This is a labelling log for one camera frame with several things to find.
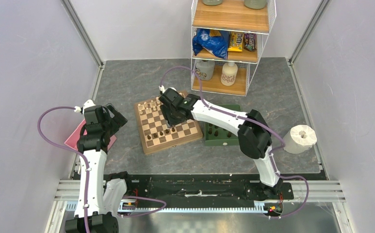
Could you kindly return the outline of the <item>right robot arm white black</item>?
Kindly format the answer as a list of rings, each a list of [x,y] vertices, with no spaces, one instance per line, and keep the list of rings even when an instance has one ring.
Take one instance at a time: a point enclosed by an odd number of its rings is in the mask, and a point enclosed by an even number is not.
[[[194,94],[183,97],[174,88],[160,86],[159,90],[160,109],[169,126],[191,119],[226,129],[238,137],[241,152],[254,160],[262,194],[273,199],[281,193],[283,179],[273,158],[272,136],[275,133],[267,127],[260,112],[229,110]]]

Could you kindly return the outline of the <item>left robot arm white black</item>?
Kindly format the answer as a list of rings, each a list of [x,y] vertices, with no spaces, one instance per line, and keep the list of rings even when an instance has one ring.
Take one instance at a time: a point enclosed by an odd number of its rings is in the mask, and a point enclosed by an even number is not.
[[[85,124],[80,131],[81,179],[74,218],[65,222],[67,233],[117,233],[116,217],[121,198],[134,191],[123,178],[104,181],[104,167],[111,137],[128,121],[111,104],[105,106],[87,100],[81,108]]]

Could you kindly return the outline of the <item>wooden chess board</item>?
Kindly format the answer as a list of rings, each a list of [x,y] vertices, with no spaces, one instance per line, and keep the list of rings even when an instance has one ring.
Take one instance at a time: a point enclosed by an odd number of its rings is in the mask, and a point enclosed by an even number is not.
[[[161,104],[159,98],[155,97],[137,102],[133,106],[144,154],[152,154],[203,138],[199,122],[195,120],[187,120],[174,126],[176,131],[172,132],[173,127],[167,125],[160,110]],[[170,131],[169,134],[165,134],[166,129]],[[153,138],[154,133],[157,133],[158,138]]]

